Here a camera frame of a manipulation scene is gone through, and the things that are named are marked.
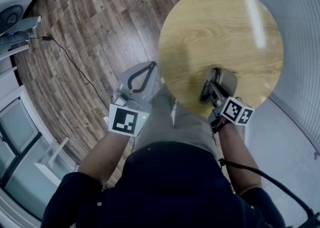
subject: dark hardwood floorboard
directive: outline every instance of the dark hardwood floorboard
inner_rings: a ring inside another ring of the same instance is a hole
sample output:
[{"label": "dark hardwood floorboard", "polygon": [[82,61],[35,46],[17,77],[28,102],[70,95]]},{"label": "dark hardwood floorboard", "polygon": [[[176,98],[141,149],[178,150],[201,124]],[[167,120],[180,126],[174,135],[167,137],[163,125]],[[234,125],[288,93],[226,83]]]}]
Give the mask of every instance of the dark hardwood floorboard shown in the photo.
[{"label": "dark hardwood floorboard", "polygon": [[[123,71],[156,61],[161,27],[179,0],[38,0],[30,16],[42,16],[35,37],[53,36],[95,85],[107,105]],[[80,162],[106,133],[107,109],[54,42],[32,40],[16,55],[23,84],[44,123]],[[108,182],[121,176],[132,141]]]}]

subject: sleeve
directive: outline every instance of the sleeve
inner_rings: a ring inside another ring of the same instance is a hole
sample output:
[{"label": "sleeve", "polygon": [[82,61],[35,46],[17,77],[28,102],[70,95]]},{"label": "sleeve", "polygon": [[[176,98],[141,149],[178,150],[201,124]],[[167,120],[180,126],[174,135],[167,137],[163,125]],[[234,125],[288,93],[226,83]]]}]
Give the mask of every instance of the sleeve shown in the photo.
[{"label": "sleeve", "polygon": [[258,208],[262,213],[265,222],[274,228],[285,228],[285,221],[273,203],[269,194],[262,188],[252,188],[246,191],[242,198],[254,208]]},{"label": "sleeve", "polygon": [[44,211],[41,227],[69,228],[76,222],[80,206],[101,190],[101,183],[86,174],[66,174]]}]

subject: black and white marker cube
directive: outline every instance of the black and white marker cube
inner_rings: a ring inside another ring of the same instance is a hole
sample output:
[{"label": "black and white marker cube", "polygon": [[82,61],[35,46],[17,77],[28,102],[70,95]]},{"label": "black and white marker cube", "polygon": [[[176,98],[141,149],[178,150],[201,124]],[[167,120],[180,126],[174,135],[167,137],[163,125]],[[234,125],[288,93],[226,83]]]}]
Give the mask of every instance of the black and white marker cube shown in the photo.
[{"label": "black and white marker cube", "polygon": [[103,119],[108,124],[109,131],[136,137],[144,123],[146,122],[149,113],[129,109],[126,106],[110,104],[109,117]]},{"label": "black and white marker cube", "polygon": [[247,125],[255,109],[248,106],[240,99],[228,97],[221,115],[236,125]]}]

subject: window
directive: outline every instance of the window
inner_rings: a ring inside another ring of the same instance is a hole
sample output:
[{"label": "window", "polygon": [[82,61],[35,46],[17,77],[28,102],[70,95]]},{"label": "window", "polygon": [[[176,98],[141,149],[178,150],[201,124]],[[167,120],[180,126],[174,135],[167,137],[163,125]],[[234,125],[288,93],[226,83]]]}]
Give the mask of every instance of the window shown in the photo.
[{"label": "window", "polygon": [[[57,190],[35,165],[52,156],[48,147],[20,98],[0,111],[0,187],[38,220]],[[72,170],[57,156],[52,172],[61,180]]]}]

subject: thigh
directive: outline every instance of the thigh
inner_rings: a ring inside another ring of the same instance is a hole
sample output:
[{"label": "thigh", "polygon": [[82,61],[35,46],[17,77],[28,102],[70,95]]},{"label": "thigh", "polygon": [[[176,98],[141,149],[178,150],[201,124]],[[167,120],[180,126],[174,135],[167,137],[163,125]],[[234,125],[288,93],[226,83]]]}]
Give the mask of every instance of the thigh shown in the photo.
[{"label": "thigh", "polygon": [[175,98],[164,85],[154,96],[152,110],[140,134],[135,138],[134,151],[154,142],[172,141],[175,128],[172,109]]},{"label": "thigh", "polygon": [[209,151],[217,158],[216,142],[207,119],[191,113],[178,103],[174,126],[179,135],[177,141]]}]

